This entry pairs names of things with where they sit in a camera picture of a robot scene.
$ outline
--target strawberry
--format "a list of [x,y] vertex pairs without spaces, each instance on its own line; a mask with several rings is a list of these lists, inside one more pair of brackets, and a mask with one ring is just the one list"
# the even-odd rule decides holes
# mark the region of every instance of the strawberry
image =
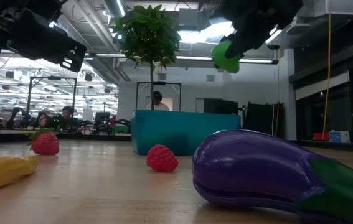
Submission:
[[166,146],[155,145],[147,154],[147,166],[157,172],[172,172],[178,164],[174,153]]
[[56,155],[59,153],[59,140],[53,133],[53,128],[40,129],[31,134],[29,139],[32,141],[31,149],[34,153],[40,155]]

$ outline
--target tree trunk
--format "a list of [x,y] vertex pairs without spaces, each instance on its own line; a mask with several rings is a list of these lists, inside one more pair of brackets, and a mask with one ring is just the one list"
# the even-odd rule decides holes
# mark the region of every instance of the tree trunk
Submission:
[[153,78],[153,61],[150,61],[150,95],[151,95],[151,109],[154,109],[154,78]]

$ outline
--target white wall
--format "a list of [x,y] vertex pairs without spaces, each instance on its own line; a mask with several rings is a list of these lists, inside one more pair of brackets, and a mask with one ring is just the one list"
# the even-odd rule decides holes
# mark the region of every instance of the white wall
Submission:
[[[197,98],[218,98],[237,101],[239,106],[252,103],[276,103],[275,65],[243,64],[236,74],[220,73],[214,68],[175,68],[163,70],[167,82],[182,83],[181,111],[196,112]],[[120,83],[117,119],[130,119],[136,103],[136,82],[149,82],[149,69],[125,68],[132,82]],[[215,75],[214,82],[207,82],[207,75]],[[138,109],[144,108],[149,85],[139,86]],[[170,86],[155,86],[164,97],[174,98],[174,111],[179,108],[179,95]]]

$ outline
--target person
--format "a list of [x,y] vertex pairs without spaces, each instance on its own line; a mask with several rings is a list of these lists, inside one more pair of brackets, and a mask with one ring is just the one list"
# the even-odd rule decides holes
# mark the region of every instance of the person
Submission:
[[73,112],[71,106],[64,106],[60,117],[51,118],[42,114],[39,118],[39,124],[41,127],[55,128],[58,131],[69,130],[74,132],[78,128],[78,119],[72,118]]
[[[161,102],[162,93],[160,91],[154,91],[152,100],[154,101],[154,110],[169,111],[169,107]],[[146,110],[151,110],[151,102],[146,106]]]

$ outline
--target purple eggplant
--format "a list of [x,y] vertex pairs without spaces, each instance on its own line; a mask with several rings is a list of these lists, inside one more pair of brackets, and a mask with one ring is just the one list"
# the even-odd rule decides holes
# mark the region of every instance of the purple eggplant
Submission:
[[353,169],[283,139],[241,129],[214,133],[197,148],[192,172],[198,193],[217,205],[353,223]]

